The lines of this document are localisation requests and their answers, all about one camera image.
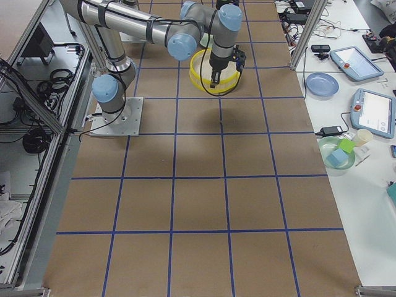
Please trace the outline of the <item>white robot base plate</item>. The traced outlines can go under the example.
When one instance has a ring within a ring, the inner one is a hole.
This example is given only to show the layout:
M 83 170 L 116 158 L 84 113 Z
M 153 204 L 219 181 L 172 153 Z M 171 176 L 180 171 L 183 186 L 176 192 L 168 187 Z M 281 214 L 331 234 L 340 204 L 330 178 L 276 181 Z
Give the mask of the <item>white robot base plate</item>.
M 93 118 L 90 136 L 115 137 L 138 136 L 144 105 L 143 97 L 127 97 L 126 105 L 120 115 L 102 113 L 100 105 L 96 105 L 96 113 L 100 116 Z

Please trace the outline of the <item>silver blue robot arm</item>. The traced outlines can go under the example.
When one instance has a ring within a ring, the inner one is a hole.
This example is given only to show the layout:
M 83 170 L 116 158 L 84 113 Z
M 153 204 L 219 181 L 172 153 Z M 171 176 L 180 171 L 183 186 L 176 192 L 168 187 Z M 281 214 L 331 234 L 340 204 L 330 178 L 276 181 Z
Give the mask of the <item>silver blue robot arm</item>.
M 61 5 L 80 23 L 95 27 L 105 50 L 109 73 L 94 80 L 93 93 L 107 125 L 121 123 L 129 116 L 125 92 L 136 75 L 136 68 L 123 49 L 121 33 L 139 42 L 163 45 L 178 61 L 189 59 L 204 34 L 210 35 L 210 88 L 219 85 L 221 73 L 230 62 L 236 64 L 237 71 L 243 70 L 244 54 L 236 45 L 243 14 L 238 6 L 226 1 L 215 8 L 185 1 L 178 19 L 148 14 L 127 2 L 61 1 Z

